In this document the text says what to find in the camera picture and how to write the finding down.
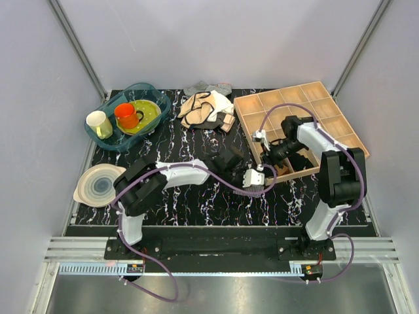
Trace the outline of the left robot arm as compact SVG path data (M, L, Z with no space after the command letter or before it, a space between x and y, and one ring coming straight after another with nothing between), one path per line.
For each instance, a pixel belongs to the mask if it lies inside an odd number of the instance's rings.
M140 254L144 216L164 190L202 185L212 173L238 187L244 171L244 155L236 147L188 162L164 163L150 157L138 159L113 183L116 196L111 205L120 211L118 233L124 237L118 251L128 259Z

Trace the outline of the grey striped boxer underwear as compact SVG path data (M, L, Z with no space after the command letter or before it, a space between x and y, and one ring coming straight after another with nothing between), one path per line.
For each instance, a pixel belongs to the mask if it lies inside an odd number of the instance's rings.
M239 196L247 196L250 198L259 198L264 194L266 188L263 185L251 185L247 188L234 189L233 193Z

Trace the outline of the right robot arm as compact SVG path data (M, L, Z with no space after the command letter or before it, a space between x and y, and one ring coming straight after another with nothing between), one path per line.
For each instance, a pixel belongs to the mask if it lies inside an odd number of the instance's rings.
M333 139L313 117L287 116L281 123L283 139L267 141L261 136L261 158L271 165L281 166L290 155L302 150L320 159L318 195L320 201L312 218L305 225L306 238L297 243L299 255L312 259L319 254L323 241L331 237L340 216L357 209L367 191L365 154L359 148L350 148Z

